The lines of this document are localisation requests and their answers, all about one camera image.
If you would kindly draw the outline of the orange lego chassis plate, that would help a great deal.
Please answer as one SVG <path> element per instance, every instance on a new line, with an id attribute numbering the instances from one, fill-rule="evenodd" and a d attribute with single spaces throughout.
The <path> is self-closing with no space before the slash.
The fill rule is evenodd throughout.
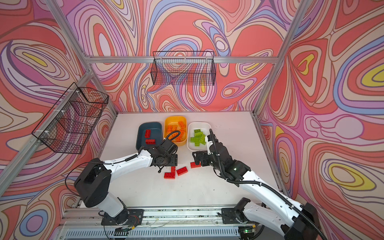
<path id="1" fill-rule="evenodd" d="M 175 141 L 176 142 L 182 142 L 184 140 L 184 135 L 185 135 L 185 132 L 184 131 L 180 131 L 180 134 L 177 136 Z"/>

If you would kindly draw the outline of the long green lego brick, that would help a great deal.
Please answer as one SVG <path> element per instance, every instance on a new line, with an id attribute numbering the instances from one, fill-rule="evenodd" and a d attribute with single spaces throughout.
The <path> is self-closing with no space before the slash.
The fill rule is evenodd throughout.
<path id="1" fill-rule="evenodd" d="M 199 143 L 201 140 L 200 140 L 200 138 L 199 137 L 191 137 L 190 138 L 190 142 L 192 142 L 192 143 Z"/>

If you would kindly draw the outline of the orange lego brick bottom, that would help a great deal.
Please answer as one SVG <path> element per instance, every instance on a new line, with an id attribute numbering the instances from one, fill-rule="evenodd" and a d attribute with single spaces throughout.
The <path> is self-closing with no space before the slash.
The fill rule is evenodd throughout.
<path id="1" fill-rule="evenodd" d="M 168 128 L 167 128 L 167 133 L 171 133 L 173 130 L 173 126 L 172 125 L 168 125 Z"/>

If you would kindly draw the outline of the orange lego brick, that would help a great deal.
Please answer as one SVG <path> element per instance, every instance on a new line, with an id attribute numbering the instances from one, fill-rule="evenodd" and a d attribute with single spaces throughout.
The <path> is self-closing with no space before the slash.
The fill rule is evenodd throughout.
<path id="1" fill-rule="evenodd" d="M 168 128 L 167 128 L 167 133 L 171 133 L 173 130 L 173 126 L 172 125 L 168 125 Z"/>
<path id="2" fill-rule="evenodd" d="M 186 125 L 183 121 L 178 121 L 178 124 L 180 126 L 181 129 L 185 129 L 186 128 Z"/>

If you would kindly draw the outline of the green lego brick top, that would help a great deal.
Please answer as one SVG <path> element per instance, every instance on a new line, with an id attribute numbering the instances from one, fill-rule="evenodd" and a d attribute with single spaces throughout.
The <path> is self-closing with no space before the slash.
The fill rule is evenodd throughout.
<path id="1" fill-rule="evenodd" d="M 197 138 L 200 138 L 200 137 L 204 137 L 204 133 L 203 132 L 198 132 L 198 133 L 195 133 L 195 137 Z"/>

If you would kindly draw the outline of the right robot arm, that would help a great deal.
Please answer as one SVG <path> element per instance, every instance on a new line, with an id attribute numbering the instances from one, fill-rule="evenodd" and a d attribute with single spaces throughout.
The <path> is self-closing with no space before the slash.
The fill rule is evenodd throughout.
<path id="1" fill-rule="evenodd" d="M 248 165 L 234 160 L 228 149 L 214 134 L 207 137 L 207 150 L 193 152 L 194 161 L 211 166 L 215 174 L 259 199 L 264 207 L 242 198 L 234 208 L 239 222 L 259 223 L 286 240 L 325 240 L 317 209 L 310 203 L 301 204 L 262 180 Z"/>

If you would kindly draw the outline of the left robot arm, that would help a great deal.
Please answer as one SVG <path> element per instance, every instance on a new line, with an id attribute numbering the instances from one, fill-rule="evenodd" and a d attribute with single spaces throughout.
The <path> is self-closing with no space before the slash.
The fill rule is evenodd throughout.
<path id="1" fill-rule="evenodd" d="M 130 218 L 124 203 L 112 193 L 110 184 L 134 171 L 158 167 L 175 167 L 178 164 L 178 146 L 169 139 L 159 145 L 141 147 L 137 153 L 118 159 L 101 161 L 95 158 L 87 163 L 74 182 L 74 187 L 87 208 L 96 207 L 115 225 L 126 224 Z"/>

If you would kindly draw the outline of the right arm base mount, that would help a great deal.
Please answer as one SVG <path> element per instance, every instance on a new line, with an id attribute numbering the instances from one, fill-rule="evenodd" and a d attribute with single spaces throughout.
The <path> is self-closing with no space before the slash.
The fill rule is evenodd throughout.
<path id="1" fill-rule="evenodd" d="M 243 212 L 235 208 L 222 208 L 218 215 L 224 224 L 258 225 L 259 223 L 248 220 Z"/>

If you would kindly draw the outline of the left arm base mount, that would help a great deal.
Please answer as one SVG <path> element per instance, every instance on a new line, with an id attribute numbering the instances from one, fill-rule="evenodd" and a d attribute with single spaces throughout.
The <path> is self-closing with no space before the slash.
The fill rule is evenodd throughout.
<path id="1" fill-rule="evenodd" d="M 102 226 L 131 226 L 137 227 L 142 224 L 144 209 L 123 210 L 116 217 L 104 213 L 101 222 Z"/>

